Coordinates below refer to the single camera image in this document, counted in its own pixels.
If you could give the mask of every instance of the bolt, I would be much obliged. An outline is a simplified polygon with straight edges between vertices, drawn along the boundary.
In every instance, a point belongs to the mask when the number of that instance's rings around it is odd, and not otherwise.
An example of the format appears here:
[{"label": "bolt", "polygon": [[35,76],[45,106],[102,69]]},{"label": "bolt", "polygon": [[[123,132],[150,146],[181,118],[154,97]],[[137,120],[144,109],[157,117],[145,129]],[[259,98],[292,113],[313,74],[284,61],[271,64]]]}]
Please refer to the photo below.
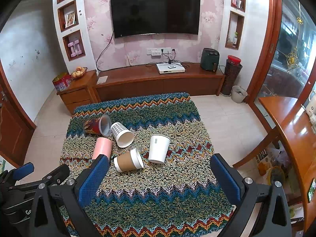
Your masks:
[{"label": "bolt", "polygon": [[67,185],[73,185],[75,183],[75,180],[71,178],[71,179],[68,179],[66,183]]},{"label": "bolt", "polygon": [[275,181],[275,182],[274,182],[274,185],[275,185],[276,187],[281,187],[281,186],[282,186],[282,184],[281,184],[279,181]]},{"label": "bolt", "polygon": [[44,184],[44,183],[40,183],[40,184],[39,184],[39,188],[40,188],[40,189],[43,189],[44,187],[45,187],[45,184]]},{"label": "bolt", "polygon": [[246,178],[245,178],[245,182],[246,182],[247,184],[252,184],[252,183],[253,183],[253,180],[252,180],[250,177],[246,177]]}]

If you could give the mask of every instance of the multicolored zigzag rug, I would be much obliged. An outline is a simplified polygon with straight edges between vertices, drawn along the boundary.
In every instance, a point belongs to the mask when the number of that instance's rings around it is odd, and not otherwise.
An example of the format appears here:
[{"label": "multicolored zigzag rug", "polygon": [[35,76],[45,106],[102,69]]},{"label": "multicolored zigzag rug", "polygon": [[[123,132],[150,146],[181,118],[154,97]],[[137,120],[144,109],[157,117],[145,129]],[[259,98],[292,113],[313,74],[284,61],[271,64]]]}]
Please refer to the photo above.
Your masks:
[{"label": "multicolored zigzag rug", "polygon": [[[110,169],[87,215],[107,237],[201,236],[223,228],[232,205],[215,183],[210,169],[214,150],[195,104],[187,93],[126,98],[78,107],[64,141],[60,163],[76,178],[91,163],[99,136],[83,131],[83,123],[106,113],[135,134],[127,148],[113,139]],[[164,164],[148,161],[150,136],[171,138]],[[115,170],[113,159],[137,147],[144,169],[125,173]],[[77,235],[67,216],[72,235]]]}]

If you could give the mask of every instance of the smartphone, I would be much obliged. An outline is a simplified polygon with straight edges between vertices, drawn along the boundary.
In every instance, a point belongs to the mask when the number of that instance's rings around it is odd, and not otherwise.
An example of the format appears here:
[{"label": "smartphone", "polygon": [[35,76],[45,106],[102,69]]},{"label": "smartphone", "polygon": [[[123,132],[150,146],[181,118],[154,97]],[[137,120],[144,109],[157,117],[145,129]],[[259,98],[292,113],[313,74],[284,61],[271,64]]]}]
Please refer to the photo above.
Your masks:
[{"label": "smartphone", "polygon": [[307,193],[307,198],[308,198],[308,202],[311,202],[314,192],[316,189],[316,181],[315,178],[313,178],[313,181],[311,183],[311,187],[309,187],[308,193]]}]

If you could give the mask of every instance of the fruit bowl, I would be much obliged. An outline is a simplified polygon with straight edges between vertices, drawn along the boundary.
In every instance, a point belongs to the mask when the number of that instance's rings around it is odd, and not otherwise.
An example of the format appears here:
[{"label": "fruit bowl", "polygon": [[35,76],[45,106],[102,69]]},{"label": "fruit bowl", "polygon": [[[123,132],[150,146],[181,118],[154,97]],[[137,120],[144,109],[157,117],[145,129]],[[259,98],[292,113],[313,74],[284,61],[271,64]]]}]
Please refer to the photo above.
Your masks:
[{"label": "fruit bowl", "polygon": [[76,70],[71,74],[72,79],[76,80],[81,78],[86,73],[87,69],[87,67],[77,67]]}]

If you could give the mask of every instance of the blue gripper pad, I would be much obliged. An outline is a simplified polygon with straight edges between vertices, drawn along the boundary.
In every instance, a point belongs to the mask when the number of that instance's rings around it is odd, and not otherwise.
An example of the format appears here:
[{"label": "blue gripper pad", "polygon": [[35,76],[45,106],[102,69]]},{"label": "blue gripper pad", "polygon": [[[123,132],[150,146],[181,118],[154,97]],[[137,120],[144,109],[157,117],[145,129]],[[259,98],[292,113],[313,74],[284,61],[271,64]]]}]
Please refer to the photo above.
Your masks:
[{"label": "blue gripper pad", "polygon": [[13,179],[16,181],[20,181],[30,173],[34,172],[34,165],[31,162],[24,164],[23,166],[15,169],[13,172]]},{"label": "blue gripper pad", "polygon": [[[85,170],[91,170],[89,175],[86,177],[84,182],[79,183],[79,178]],[[78,203],[84,208],[90,205],[95,193],[97,192],[103,178],[105,177],[107,171],[109,170],[109,159],[107,156],[99,155],[97,159],[91,164],[89,169],[85,169],[77,178],[77,184],[81,184],[78,189]]]},{"label": "blue gripper pad", "polygon": [[245,192],[244,184],[242,183],[242,176],[238,173],[237,170],[231,168],[226,161],[219,154],[214,154],[210,160],[211,170],[214,173],[216,180],[224,191],[228,201],[238,206],[241,202],[241,198]]}]

